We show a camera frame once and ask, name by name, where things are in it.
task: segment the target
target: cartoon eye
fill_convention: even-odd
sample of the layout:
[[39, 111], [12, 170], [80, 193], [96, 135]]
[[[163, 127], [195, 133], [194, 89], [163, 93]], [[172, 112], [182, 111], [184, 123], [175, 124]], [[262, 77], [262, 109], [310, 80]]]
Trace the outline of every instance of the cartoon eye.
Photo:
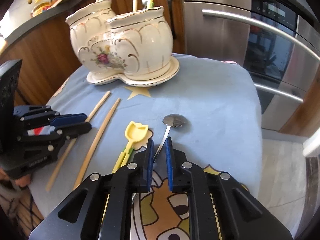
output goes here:
[[180, 228], [172, 228], [157, 237], [158, 240], [189, 240], [189, 236]]
[[181, 218], [189, 217], [188, 196], [186, 194], [175, 194], [168, 197], [168, 201], [175, 213]]

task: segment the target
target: cabinet handle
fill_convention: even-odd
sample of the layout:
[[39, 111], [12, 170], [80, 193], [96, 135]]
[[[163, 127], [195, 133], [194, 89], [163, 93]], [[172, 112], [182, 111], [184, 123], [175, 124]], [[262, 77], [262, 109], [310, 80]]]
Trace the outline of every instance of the cabinet handle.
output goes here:
[[275, 88], [267, 87], [267, 86], [264, 86], [264, 85], [261, 85], [261, 84], [257, 84], [257, 83], [255, 83], [254, 85], [255, 85], [257, 90], [262, 90], [262, 91], [269, 92], [269, 93], [272, 93], [272, 94], [275, 94], [275, 95], [278, 95], [278, 96], [291, 98], [293, 100], [298, 101], [299, 103], [303, 103], [303, 99], [302, 98], [294, 96], [294, 95], [289, 94], [287, 92], [284, 92], [282, 90], [278, 90], [278, 89], [275, 89]]
[[177, 39], [177, 35], [176, 35], [176, 31], [174, 29], [174, 23], [173, 23], [172, 0], [167, 0], [167, 2], [168, 2], [168, 7], [169, 7], [169, 14], [170, 14], [172, 38], [175, 40], [175, 39]]
[[273, 27], [269, 24], [266, 24], [264, 22], [258, 21], [256, 19], [252, 19], [243, 15], [235, 14], [235, 13], [229, 13], [229, 12], [223, 12], [223, 11], [216, 11], [216, 10], [208, 10], [208, 9], [202, 9], [202, 14], [205, 16], [215, 16], [223, 19], [228, 20], [234, 20], [237, 22], [242, 22], [246, 24], [250, 24], [253, 26], [260, 27], [264, 30], [270, 31], [274, 34], [277, 34], [283, 38], [285, 38], [288, 41], [291, 41], [295, 45], [301, 47], [306, 52], [308, 52], [312, 57], [314, 57], [316, 60], [320, 62], [320, 57], [310, 48], [308, 48], [306, 45], [304, 45], [302, 42], [298, 41], [294, 37], [290, 36], [288, 33], [285, 33], [284, 31], [281, 31], [277, 29], [276, 27]]

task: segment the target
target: floral decoration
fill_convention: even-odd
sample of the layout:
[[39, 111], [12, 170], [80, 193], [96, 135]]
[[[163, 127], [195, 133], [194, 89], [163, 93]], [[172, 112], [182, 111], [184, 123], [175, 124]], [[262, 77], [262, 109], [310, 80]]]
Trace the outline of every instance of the floral decoration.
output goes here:
[[92, 61], [96, 62], [98, 67], [120, 68], [122, 70], [125, 70], [125, 67], [127, 67], [125, 60], [122, 59], [118, 55], [118, 53], [110, 51], [109, 45], [106, 45], [104, 50], [102, 50], [102, 48], [99, 47], [99, 51], [99, 54], [95, 53], [96, 58], [91, 59]]

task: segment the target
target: wall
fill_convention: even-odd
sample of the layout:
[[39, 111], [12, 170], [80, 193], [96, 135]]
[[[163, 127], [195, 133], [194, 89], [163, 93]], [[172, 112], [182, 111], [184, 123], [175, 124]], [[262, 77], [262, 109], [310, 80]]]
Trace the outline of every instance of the wall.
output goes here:
[[35, 0], [32, 0], [31, 4], [28, 4], [28, 0], [14, 0], [10, 8], [8, 9], [9, 21], [5, 20], [2, 22], [1, 33], [4, 37], [7, 36], [7, 33], [11, 33], [13, 30], [18, 28], [21, 24], [26, 22], [31, 18], [31, 10], [36, 6]]

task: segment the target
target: spoon handle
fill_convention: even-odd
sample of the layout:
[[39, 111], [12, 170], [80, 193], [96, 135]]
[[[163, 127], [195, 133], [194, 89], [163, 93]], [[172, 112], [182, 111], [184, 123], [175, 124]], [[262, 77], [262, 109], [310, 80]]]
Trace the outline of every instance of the spoon handle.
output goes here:
[[133, 0], [133, 8], [132, 11], [136, 12], [138, 10], [138, 1], [137, 0]]
[[158, 149], [157, 149], [157, 151], [156, 151], [155, 156], [153, 157], [153, 163], [155, 163], [155, 161], [156, 161], [156, 159], [157, 159], [157, 157], [158, 157], [158, 155], [159, 155], [159, 153], [160, 153], [160, 151], [161, 151], [161, 149], [162, 149], [162, 147], [163, 147], [163, 145], [164, 145], [165, 139], [166, 139], [166, 138], [168, 137], [168, 135], [169, 135], [170, 128], [171, 128], [171, 126], [167, 125], [167, 129], [165, 129], [165, 132], [164, 132], [162, 141], [161, 141], [161, 143], [160, 143], [160, 145], [159, 145], [159, 147], [158, 147]]

